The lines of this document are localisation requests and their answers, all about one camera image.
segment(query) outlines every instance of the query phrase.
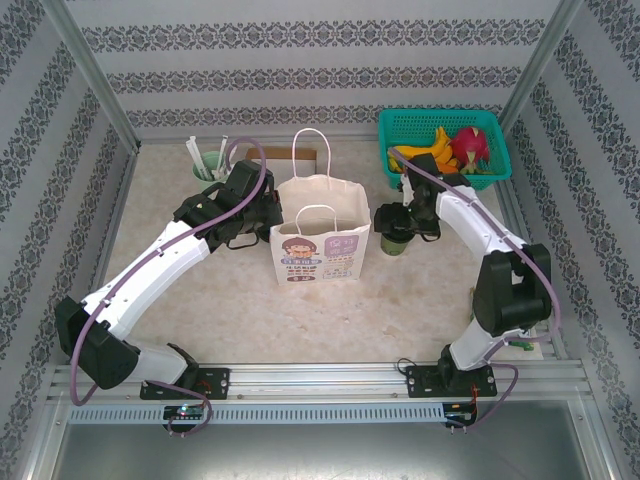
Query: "green cup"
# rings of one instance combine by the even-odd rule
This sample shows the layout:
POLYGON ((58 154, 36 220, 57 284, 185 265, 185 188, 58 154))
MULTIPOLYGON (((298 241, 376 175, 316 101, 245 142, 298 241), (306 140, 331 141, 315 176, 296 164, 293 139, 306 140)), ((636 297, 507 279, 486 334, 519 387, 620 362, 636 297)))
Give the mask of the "green cup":
MULTIPOLYGON (((204 163, 204 166, 208 170, 216 170, 218 168, 218 163, 220 161, 221 161, 220 160, 220 152, 214 151, 214 152, 206 152, 206 153, 202 154, 202 163, 204 163)), ((226 182, 227 181, 227 177, 229 177, 229 175, 225 175, 224 177, 220 178, 219 180, 214 180, 213 182, 209 182, 207 180, 203 180, 200 177, 200 172, 198 172, 198 169, 196 168, 195 165, 192 167, 191 171, 193 172, 193 176, 196 177, 196 180, 198 181, 198 184, 200 185, 200 191, 203 191, 204 189, 210 187, 214 183, 226 182)))
POLYGON ((414 236, 413 233, 408 232, 383 233, 380 237, 380 248, 387 255, 398 256, 404 252, 414 236))

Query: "green basket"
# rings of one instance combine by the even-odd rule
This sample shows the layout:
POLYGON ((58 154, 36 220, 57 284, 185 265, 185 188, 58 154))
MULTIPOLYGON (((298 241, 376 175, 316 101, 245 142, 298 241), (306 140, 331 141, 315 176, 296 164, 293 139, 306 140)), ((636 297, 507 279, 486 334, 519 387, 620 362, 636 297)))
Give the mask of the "green basket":
POLYGON ((492 183, 511 176, 511 160, 498 119, 493 113, 486 110, 388 109, 380 112, 378 133, 382 168, 389 177, 391 188, 398 188, 401 174, 389 170, 387 149, 397 145, 432 145, 436 129, 440 126, 451 138, 464 127, 477 127, 487 136, 490 163, 483 160, 478 166, 494 172, 494 175, 465 175, 473 188, 484 190, 492 183))

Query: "patterned wallpaper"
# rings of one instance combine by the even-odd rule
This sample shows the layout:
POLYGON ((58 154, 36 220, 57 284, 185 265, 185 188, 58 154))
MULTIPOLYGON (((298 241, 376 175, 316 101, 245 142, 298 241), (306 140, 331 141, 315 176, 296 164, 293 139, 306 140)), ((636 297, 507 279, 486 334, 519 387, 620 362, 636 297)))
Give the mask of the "patterned wallpaper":
POLYGON ((144 140, 375 135, 385 107, 499 112, 558 0, 67 3, 144 140))
POLYGON ((8 479, 58 356, 53 308, 88 293, 130 152, 42 5, 3 2, 0 16, 0 479, 8 479))
POLYGON ((639 32, 632 2, 586 2, 507 139, 624 478, 640 478, 639 32))

